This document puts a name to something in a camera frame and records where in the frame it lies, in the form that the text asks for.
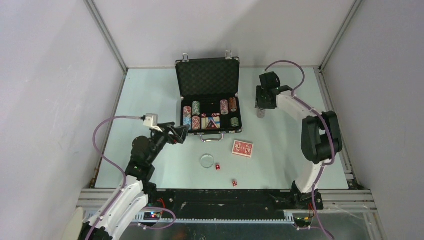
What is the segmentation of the red poker chip stack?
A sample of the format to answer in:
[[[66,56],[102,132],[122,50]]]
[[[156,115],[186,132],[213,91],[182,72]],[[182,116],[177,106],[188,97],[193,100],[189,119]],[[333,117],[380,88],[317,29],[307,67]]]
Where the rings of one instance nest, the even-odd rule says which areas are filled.
[[[191,118],[191,129],[193,131],[199,130],[201,128],[201,118],[199,116],[193,116]]]

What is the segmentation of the small red white stack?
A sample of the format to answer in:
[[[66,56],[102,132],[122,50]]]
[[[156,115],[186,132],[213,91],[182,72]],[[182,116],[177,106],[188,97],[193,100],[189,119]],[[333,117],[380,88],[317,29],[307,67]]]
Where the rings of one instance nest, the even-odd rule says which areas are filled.
[[[182,113],[184,118],[190,118],[192,116],[192,108],[190,106],[184,106]]]

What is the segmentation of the green poker chip stack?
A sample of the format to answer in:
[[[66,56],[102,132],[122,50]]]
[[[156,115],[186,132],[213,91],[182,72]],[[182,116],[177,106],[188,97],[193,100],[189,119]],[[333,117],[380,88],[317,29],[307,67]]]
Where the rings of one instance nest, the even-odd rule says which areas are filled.
[[[193,101],[192,102],[191,114],[193,116],[199,116],[200,115],[200,102],[199,101]]]

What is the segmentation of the small green chip stack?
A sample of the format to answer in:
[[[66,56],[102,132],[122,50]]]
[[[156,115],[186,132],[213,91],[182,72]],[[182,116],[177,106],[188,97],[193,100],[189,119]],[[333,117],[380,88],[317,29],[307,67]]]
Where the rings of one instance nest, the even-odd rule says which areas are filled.
[[[239,121],[239,119],[238,119],[237,117],[232,117],[232,118],[230,119],[230,125],[231,125],[231,127],[232,127],[232,128],[237,128],[237,127],[239,127],[239,126],[240,126],[240,121]]]

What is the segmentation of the black aluminium poker case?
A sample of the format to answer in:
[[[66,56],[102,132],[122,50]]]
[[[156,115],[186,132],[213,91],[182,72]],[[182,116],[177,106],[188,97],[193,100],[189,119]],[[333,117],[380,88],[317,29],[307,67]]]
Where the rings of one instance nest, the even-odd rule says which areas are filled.
[[[237,111],[227,115],[220,114],[219,129],[189,130],[188,135],[198,136],[204,143],[222,141],[225,135],[239,134],[243,131],[243,120],[239,99],[240,59],[226,51],[224,57],[189,59],[183,54],[175,61],[175,70],[180,95],[177,114],[183,124],[183,107],[192,107],[193,101],[200,102],[202,113],[221,113],[220,101],[236,98]],[[231,127],[231,118],[239,119],[239,127]]]

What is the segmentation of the red playing card deck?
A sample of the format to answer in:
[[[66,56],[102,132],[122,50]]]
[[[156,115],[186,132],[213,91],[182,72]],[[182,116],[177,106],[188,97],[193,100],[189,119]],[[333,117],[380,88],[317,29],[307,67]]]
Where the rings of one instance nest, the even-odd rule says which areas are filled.
[[[233,155],[251,158],[253,153],[253,148],[254,148],[253,143],[235,140],[233,143],[231,153]]]

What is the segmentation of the blue brown chip stack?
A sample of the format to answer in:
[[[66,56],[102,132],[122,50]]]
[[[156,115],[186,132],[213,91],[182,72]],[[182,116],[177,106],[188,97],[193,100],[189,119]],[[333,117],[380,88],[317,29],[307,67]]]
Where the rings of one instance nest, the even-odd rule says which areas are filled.
[[[260,108],[258,108],[258,109],[256,110],[256,115],[257,115],[257,117],[258,117],[259,119],[263,119],[263,118],[265,117],[265,114],[266,114],[266,110],[265,110],[265,109],[260,109]]]

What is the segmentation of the orange black chip stack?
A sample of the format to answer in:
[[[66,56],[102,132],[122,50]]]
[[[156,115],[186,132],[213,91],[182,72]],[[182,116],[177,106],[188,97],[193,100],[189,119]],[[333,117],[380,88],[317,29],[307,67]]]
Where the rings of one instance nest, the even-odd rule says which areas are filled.
[[[230,110],[232,113],[235,113],[235,112],[238,110],[238,107],[237,107],[237,99],[236,99],[235,97],[230,97],[230,98],[228,99],[228,106],[229,106],[229,110]]]

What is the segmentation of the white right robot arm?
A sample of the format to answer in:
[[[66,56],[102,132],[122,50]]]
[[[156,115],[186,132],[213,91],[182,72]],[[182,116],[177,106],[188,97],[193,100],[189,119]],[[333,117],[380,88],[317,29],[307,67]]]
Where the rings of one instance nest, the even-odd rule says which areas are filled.
[[[278,207],[287,209],[316,210],[320,179],[343,149],[338,116],[334,111],[319,111],[301,100],[291,87],[281,85],[275,72],[263,73],[259,80],[255,94],[257,111],[278,109],[301,121],[300,147],[307,160],[293,181],[289,196],[274,196],[275,202]]]

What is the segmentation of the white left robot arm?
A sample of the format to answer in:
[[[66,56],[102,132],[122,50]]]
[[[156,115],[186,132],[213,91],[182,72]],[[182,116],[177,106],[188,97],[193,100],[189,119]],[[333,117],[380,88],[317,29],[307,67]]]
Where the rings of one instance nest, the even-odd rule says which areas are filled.
[[[83,223],[78,239],[118,240],[143,208],[156,206],[157,186],[150,181],[155,171],[153,162],[165,145],[183,144],[189,129],[189,125],[160,123],[150,129],[149,137],[136,137],[122,182],[100,210]]]

